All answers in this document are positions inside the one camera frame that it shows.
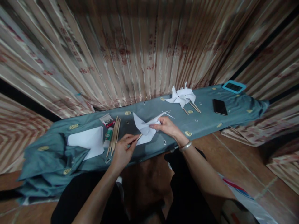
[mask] person's left hand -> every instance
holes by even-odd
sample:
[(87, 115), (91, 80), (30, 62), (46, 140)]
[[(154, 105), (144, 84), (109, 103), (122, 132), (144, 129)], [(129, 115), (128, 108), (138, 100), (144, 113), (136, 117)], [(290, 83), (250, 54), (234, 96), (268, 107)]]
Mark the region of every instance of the person's left hand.
[(121, 140), (115, 146), (114, 156), (111, 162), (111, 166), (120, 172), (128, 165), (136, 147), (139, 135), (125, 134)]

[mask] glue stick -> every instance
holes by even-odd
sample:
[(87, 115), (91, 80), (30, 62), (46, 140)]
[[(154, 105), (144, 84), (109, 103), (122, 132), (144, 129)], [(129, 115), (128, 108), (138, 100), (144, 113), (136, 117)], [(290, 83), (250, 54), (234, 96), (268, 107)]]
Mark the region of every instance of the glue stick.
[(107, 134), (106, 134), (106, 137), (105, 137), (105, 141), (104, 141), (104, 144), (103, 144), (104, 148), (109, 147), (109, 144), (110, 144), (110, 141), (111, 141), (111, 138), (112, 138), (112, 133), (113, 133), (113, 128), (108, 128), (108, 131), (107, 131)]

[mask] teal tablecloth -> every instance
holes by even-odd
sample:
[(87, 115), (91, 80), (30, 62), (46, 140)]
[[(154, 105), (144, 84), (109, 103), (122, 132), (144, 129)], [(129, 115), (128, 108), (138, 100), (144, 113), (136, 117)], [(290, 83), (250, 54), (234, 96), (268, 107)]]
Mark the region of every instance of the teal tablecloth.
[[(236, 95), (222, 89), (221, 85), (201, 88), (193, 92), (196, 95), (195, 104), (201, 113), (196, 112), (190, 104), (187, 104), (184, 107), (186, 111), (193, 111), (187, 115), (179, 104), (164, 101), (171, 97), (171, 95), (166, 95), (126, 107), (55, 122), (44, 136), (25, 149), (26, 161), (19, 177), (19, 180), (25, 182), (18, 191), (25, 196), (56, 196), (62, 193), (74, 176), (84, 171), (107, 169), (110, 163), (105, 163), (106, 151), (102, 155), (83, 161), (88, 150), (81, 147), (65, 146), (69, 135), (103, 126), (99, 118), (107, 113), (114, 119), (117, 116), (121, 118), (120, 139), (126, 133), (140, 134), (133, 120), (133, 112), (147, 122), (162, 111), (170, 110), (169, 114), (174, 117), (174, 119), (170, 119), (183, 133), (185, 131), (192, 133), (189, 139), (193, 140), (229, 126), (245, 125), (260, 118), (269, 106), (267, 100), (255, 100), (244, 93)], [(225, 102), (228, 116), (214, 113), (212, 99)], [(131, 114), (125, 115), (126, 111), (130, 111)], [(175, 145), (176, 142), (173, 138), (162, 132), (157, 132), (151, 142), (136, 147), (129, 165), (164, 153)], [(49, 149), (39, 150), (44, 146), (48, 146)]]

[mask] silver bracelet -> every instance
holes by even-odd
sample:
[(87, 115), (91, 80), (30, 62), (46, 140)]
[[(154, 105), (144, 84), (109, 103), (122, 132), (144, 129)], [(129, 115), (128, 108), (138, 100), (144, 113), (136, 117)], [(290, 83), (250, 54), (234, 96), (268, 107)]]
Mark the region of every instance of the silver bracelet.
[(192, 142), (189, 141), (184, 147), (180, 148), (180, 152), (187, 150), (192, 145)]

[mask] black phone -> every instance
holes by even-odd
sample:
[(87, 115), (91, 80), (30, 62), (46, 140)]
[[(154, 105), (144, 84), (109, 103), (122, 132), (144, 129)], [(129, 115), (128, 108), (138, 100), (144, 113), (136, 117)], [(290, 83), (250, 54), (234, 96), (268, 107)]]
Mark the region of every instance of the black phone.
[(227, 116), (227, 111), (226, 111), (224, 101), (213, 99), (213, 106), (214, 106), (214, 112), (216, 114)]

